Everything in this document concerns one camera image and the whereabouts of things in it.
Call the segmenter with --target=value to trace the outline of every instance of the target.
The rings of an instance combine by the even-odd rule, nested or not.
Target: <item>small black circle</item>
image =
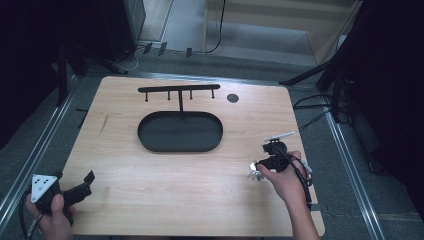
[[[231,103],[238,102],[238,99],[239,99],[238,96],[234,93],[228,94],[228,96],[227,96],[227,100]]]

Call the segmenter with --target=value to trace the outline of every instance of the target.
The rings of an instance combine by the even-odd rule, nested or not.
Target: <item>wooden table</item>
[[[83,235],[291,236],[284,202],[267,180],[247,178],[250,163],[268,158],[265,137],[296,130],[284,87],[219,83],[210,91],[183,92],[186,111],[205,111],[223,124],[219,146],[204,153],[154,153],[137,136],[141,119],[177,111],[178,96],[139,87],[211,82],[106,77],[103,79],[64,169],[63,189],[93,170],[93,194],[77,204],[74,233]],[[228,94],[239,97],[237,103]],[[299,134],[284,139],[305,157]],[[317,203],[315,190],[310,188]],[[320,235],[320,211],[312,211]]]

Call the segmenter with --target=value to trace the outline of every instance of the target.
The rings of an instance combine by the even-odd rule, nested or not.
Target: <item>human hand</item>
[[[297,159],[301,159],[299,151],[287,152],[287,155],[291,155]],[[294,165],[299,168],[302,175],[305,177],[306,173],[299,161],[293,161]],[[282,172],[271,172],[264,165],[258,164],[258,170],[261,174],[266,177],[274,186],[278,196],[283,199],[286,205],[295,203],[305,203],[306,197],[303,190],[302,184],[300,183],[294,168],[289,165]]]
[[[65,201],[62,194],[57,194],[53,197],[51,204],[51,214],[44,214],[43,218],[39,222],[39,227],[46,240],[70,240],[73,238],[72,227],[69,220],[63,214],[63,207]],[[37,207],[31,202],[31,194],[27,196],[26,207],[28,211],[34,216],[39,218]],[[68,207],[71,215],[74,216],[76,211],[74,207]]]

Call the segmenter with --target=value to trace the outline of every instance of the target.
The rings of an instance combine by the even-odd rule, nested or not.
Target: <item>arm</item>
[[[299,151],[288,152],[288,154],[298,159],[301,158]],[[299,161],[294,161],[294,163],[305,175],[301,163]],[[311,213],[306,206],[303,187],[293,167],[289,165],[284,171],[276,173],[259,164],[258,170],[272,183],[278,196],[286,203],[293,227],[294,239],[319,239]]]

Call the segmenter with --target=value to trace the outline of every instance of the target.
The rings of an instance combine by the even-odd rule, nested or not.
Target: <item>black oval tray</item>
[[[207,152],[219,145],[223,128],[211,113],[160,111],[144,117],[137,132],[153,152]]]

